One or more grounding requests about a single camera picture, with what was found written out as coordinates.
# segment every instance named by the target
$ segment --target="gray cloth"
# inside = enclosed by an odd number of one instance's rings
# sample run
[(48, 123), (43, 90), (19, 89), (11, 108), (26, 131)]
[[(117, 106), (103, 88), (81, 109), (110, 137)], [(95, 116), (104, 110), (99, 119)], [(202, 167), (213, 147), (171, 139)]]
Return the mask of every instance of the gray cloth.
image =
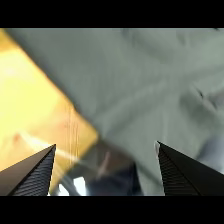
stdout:
[(145, 195), (162, 194), (154, 142), (196, 158), (223, 130), (210, 92), (224, 86), (224, 31), (7, 29), (101, 137), (138, 165)]

